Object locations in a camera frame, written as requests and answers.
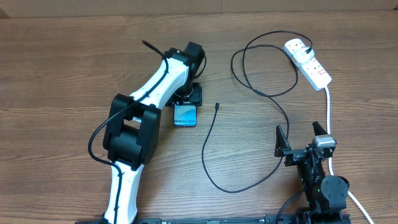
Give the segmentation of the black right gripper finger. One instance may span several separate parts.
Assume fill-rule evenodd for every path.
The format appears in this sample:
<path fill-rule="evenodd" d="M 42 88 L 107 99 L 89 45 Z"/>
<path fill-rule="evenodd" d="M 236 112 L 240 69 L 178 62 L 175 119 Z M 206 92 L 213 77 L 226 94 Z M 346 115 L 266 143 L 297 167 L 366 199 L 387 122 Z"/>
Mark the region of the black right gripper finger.
<path fill-rule="evenodd" d="M 327 131 L 325 131 L 322 126 L 319 124 L 318 121 L 314 121 L 312 123 L 313 130 L 316 136 L 321 136 L 321 135 L 326 135 L 328 134 Z"/>
<path fill-rule="evenodd" d="M 289 151 L 290 145 L 280 125 L 276 127 L 275 151 Z"/>

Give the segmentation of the Samsung Galaxy smartphone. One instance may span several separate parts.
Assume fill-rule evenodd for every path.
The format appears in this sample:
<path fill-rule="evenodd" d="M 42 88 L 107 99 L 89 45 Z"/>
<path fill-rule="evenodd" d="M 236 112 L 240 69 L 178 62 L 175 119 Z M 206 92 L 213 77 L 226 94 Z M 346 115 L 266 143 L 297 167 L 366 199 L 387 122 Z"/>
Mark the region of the Samsung Galaxy smartphone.
<path fill-rule="evenodd" d="M 197 107 L 195 105 L 174 105 L 174 125 L 195 127 L 197 125 Z"/>

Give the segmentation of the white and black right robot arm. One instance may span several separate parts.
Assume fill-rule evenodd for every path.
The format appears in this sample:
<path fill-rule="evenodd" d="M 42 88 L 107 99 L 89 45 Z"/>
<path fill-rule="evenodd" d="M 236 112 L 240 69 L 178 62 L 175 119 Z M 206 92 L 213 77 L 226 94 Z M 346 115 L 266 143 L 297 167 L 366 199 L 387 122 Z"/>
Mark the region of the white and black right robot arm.
<path fill-rule="evenodd" d="M 280 126 L 276 127 L 276 157 L 284 159 L 285 166 L 295 166 L 303 189 L 281 206 L 275 217 L 276 223 L 350 223 L 346 208 L 349 182 L 338 175 L 326 175 L 324 160 L 332 158 L 336 140 L 318 122 L 312 123 L 315 136 L 303 149 L 292 149 Z M 304 194 L 307 206 L 286 216 L 282 212 L 288 204 Z"/>

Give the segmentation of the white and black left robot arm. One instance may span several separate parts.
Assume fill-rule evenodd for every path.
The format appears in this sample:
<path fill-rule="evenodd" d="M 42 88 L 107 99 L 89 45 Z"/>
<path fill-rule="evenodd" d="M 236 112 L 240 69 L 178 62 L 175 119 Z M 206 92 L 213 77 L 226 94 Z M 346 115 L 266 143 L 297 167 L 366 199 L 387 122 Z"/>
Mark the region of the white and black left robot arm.
<path fill-rule="evenodd" d="M 100 223 L 135 221 L 139 182 L 158 145 L 162 108 L 202 104 L 201 86 L 195 80 L 206 64 L 203 47 L 189 42 L 184 50 L 171 48 L 161 57 L 159 69 L 140 89 L 129 96 L 118 94 L 111 103 L 103 148 L 113 176 Z"/>

